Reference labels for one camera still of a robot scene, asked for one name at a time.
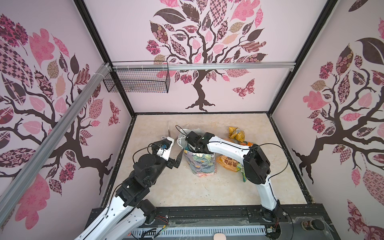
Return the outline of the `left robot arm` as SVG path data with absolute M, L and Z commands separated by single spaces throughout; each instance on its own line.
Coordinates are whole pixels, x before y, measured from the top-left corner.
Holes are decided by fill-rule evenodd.
M 174 160 L 169 149 L 142 155 L 134 170 L 115 191 L 109 205 L 78 236 L 77 240 L 122 240 L 134 229 L 151 224 L 156 207 L 145 199 L 165 168 L 178 168 L 183 151 Z

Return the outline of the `orange snack bag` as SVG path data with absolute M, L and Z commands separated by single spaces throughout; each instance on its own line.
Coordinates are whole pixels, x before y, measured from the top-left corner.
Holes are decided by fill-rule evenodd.
M 243 166 L 238 161 L 223 155 L 217 156 L 216 162 L 226 170 L 232 172 L 238 172 L 243 169 Z

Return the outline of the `green snack bag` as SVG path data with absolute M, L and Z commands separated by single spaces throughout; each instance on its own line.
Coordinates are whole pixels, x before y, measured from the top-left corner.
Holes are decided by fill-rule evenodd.
M 244 166 L 242 164 L 239 164 L 239 168 L 240 168 L 241 173 L 242 173 L 243 182 L 245 183 L 247 181 L 247 177 L 246 177 L 246 174 L 245 174 Z

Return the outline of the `left aluminium rail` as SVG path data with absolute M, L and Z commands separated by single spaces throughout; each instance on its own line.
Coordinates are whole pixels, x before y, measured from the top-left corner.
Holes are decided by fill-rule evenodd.
M 11 211 L 17 205 L 20 198 L 24 195 L 36 175 L 43 167 L 44 163 L 49 159 L 50 155 L 67 132 L 71 123 L 75 121 L 75 118 L 79 115 L 82 107 L 86 105 L 88 99 L 91 97 L 98 84 L 101 83 L 110 70 L 110 63 L 103 63 L 98 68 L 98 70 L 91 77 L 91 82 L 83 88 L 83 91 L 53 128 L 52 133 L 50 133 L 43 143 L 37 148 L 32 158 L 26 163 L 20 173 L 17 174 L 15 179 L 1 195 L 1 224 L 3 224 L 8 218 Z

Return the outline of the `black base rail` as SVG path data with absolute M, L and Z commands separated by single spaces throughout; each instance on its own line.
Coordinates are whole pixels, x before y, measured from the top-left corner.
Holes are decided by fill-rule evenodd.
M 197 206 L 197 207 L 160 207 L 157 209 L 149 200 L 142 200 L 133 206 L 121 199 L 113 199 L 92 223 L 77 237 L 79 240 L 109 240 L 109 234 L 116 233 L 115 239 L 126 237 L 133 229 L 144 224 L 153 225 L 155 218 L 163 218 L 180 223 L 181 221 L 198 222 L 214 219 L 247 219 L 250 223 L 275 224 L 287 222 L 292 231 L 290 239 L 299 236 L 301 224 L 293 221 L 299 217 L 307 219 L 325 219 L 325 229 L 335 240 L 340 239 L 328 213 L 322 204 L 280 205 L 275 209 L 265 210 L 261 205 L 248 206 Z

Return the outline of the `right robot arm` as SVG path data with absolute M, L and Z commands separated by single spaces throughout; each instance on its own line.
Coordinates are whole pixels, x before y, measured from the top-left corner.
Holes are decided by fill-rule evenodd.
M 201 136 L 193 131 L 186 136 L 186 142 L 194 153 L 217 153 L 240 163 L 244 168 L 246 179 L 257 187 L 261 198 L 261 217 L 267 222 L 277 219 L 279 201 L 275 197 L 270 181 L 271 163 L 260 146 L 256 144 L 242 146 L 211 133 L 204 133 Z

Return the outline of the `small orange snack packet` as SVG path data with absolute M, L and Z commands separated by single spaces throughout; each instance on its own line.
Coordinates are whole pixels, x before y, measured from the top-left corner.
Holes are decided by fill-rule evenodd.
M 241 146 L 253 146 L 254 145 L 254 143 L 252 143 L 252 142 L 247 142 L 247 141 L 243 141 L 243 142 L 241 142 L 241 141 L 238 141 L 238 140 L 236 140 L 236 139 L 227 139 L 228 141 L 230 141 L 230 142 L 232 142 L 232 143 L 234 143 L 234 144 L 237 144 L 237 145 L 241 145 Z

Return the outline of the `back aluminium rail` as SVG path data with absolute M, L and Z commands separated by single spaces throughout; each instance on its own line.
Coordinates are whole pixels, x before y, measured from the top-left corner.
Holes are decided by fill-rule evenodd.
M 186 70 L 230 70 L 230 69 L 289 69 L 296 66 L 294 62 L 259 62 L 259 63 L 219 63 L 219 64 L 174 64 L 159 65 L 116 65 L 114 70 L 156 70 L 156 71 L 186 71 Z

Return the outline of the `aluminium rail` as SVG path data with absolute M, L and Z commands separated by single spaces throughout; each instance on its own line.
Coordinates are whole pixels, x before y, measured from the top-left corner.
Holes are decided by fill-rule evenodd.
M 219 63 L 219 64 L 174 64 L 159 65 L 116 65 L 114 70 L 156 70 L 156 71 L 186 71 L 186 70 L 230 70 L 230 69 L 289 69 L 296 66 L 294 62 L 259 62 L 259 63 Z
M 67 132 L 71 123 L 75 121 L 75 118 L 79 115 L 82 107 L 86 105 L 88 99 L 91 97 L 98 84 L 101 83 L 110 70 L 110 63 L 103 63 L 98 68 L 98 70 L 91 77 L 91 82 L 83 88 L 83 91 L 53 128 L 52 133 L 50 133 L 43 143 L 37 148 L 32 158 L 26 163 L 20 173 L 17 174 L 15 179 L 1 195 L 1 224 L 3 224 L 8 218 L 11 211 L 17 205 L 20 198 L 24 195 L 36 175 L 43 167 L 44 163 L 49 159 L 50 155 Z

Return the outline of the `colourful paper bag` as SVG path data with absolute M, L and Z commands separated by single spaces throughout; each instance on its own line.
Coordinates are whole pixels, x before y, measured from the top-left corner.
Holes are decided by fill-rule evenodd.
M 215 154 L 192 152 L 191 146 L 186 141 L 186 135 L 192 131 L 199 135 L 204 133 L 201 129 L 182 129 L 178 135 L 177 144 L 183 150 L 183 157 L 186 158 L 186 162 L 194 175 L 199 178 L 212 176 L 217 172 Z

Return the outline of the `yellow snack packet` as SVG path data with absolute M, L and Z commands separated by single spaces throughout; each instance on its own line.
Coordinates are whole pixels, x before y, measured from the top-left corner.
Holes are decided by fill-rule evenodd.
M 237 140 L 238 142 L 245 141 L 245 132 L 240 128 L 229 127 L 229 138 Z

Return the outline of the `metal tongs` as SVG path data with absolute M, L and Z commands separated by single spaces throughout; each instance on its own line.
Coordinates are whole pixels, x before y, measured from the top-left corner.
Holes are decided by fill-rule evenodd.
M 172 138 L 172 136 L 171 136 L 171 122 L 170 121 L 168 121 L 168 123 L 167 123 L 167 128 L 168 128 L 168 137 Z

